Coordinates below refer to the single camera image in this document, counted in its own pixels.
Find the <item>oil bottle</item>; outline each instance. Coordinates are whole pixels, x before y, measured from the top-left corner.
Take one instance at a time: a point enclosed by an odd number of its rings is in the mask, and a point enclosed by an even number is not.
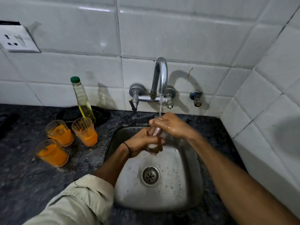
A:
[[[79,106],[80,112],[83,117],[87,117],[92,120],[93,124],[95,124],[96,119],[93,114],[90,103],[88,102],[88,97],[85,93],[84,87],[80,82],[80,78],[77,76],[71,77],[71,82],[73,85],[73,89],[76,94],[77,104]]]

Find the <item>faucet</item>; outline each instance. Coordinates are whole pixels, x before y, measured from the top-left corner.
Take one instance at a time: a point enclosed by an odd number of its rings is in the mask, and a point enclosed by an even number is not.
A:
[[[168,83],[168,67],[167,62],[163,57],[157,59],[154,68],[152,88],[150,95],[145,95],[145,87],[141,84],[135,83],[130,86],[129,94],[132,97],[129,103],[133,111],[137,111],[139,102],[160,102],[160,96],[157,96],[157,86],[159,84],[158,92],[163,95],[163,103],[168,109],[173,108],[172,98],[175,97],[175,88],[167,85]]]

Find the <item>wall outlet plate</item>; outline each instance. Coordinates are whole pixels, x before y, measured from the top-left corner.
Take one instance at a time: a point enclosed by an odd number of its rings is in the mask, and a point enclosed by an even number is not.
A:
[[[8,52],[40,53],[27,29],[22,25],[0,25],[0,43]]]

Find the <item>faucet spout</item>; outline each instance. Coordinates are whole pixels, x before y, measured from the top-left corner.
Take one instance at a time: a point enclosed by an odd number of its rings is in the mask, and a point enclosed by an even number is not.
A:
[[[168,84],[168,67],[167,67],[167,61],[163,57],[157,59],[154,68],[152,88],[150,91],[150,98],[153,100],[156,98],[158,81],[159,81],[158,92],[161,95],[166,95],[167,84]]]

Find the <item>glass of orange juice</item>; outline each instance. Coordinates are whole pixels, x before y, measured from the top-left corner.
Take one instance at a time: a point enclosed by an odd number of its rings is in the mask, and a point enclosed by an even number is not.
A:
[[[54,167],[62,167],[69,160],[69,155],[53,139],[39,143],[35,148],[35,154]]]
[[[66,123],[62,120],[51,121],[45,130],[49,138],[57,140],[63,147],[71,145],[74,141],[71,130],[68,129]]]
[[[81,117],[74,121],[72,129],[85,146],[91,147],[97,143],[98,135],[94,129],[92,120],[88,117]]]

